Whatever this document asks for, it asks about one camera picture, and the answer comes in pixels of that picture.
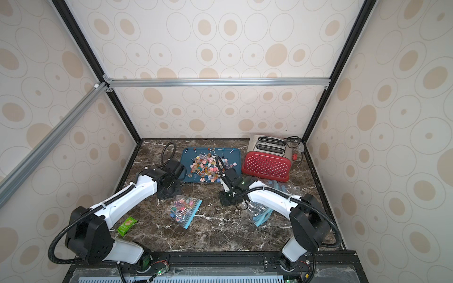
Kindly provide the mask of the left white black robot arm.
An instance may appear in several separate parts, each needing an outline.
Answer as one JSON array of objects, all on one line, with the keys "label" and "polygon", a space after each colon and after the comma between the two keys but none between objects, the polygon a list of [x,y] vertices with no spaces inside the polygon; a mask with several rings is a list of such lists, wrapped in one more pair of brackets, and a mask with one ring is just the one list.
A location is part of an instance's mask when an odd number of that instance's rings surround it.
[{"label": "left white black robot arm", "polygon": [[181,162],[168,160],[162,166],[145,168],[128,186],[99,204],[77,207],[69,224],[51,242],[48,259],[57,265],[116,262],[147,270],[151,252],[141,244],[112,238],[110,230],[146,198],[176,193],[184,172]]}]

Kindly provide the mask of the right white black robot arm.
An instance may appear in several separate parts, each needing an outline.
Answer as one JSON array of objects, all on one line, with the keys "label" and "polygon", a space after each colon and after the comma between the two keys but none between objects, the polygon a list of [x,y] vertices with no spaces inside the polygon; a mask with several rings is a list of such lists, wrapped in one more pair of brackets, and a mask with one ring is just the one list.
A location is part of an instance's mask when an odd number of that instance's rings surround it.
[{"label": "right white black robot arm", "polygon": [[293,236],[281,250],[280,260],[283,264],[297,262],[305,253],[315,253],[320,247],[341,246],[337,225],[313,195],[299,196],[282,192],[256,178],[243,178],[233,168],[220,172],[219,177],[224,187],[219,194],[223,206],[244,201],[255,202],[278,212],[291,222]]}]

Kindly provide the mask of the candy ziploc bag front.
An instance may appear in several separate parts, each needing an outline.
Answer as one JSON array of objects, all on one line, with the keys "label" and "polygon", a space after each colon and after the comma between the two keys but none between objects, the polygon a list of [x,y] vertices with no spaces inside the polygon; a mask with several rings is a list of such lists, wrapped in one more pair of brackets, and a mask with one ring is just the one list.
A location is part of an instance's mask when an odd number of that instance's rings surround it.
[{"label": "candy ziploc bag front", "polygon": [[255,226],[265,223],[274,212],[273,209],[256,202],[248,203],[248,213]]}]

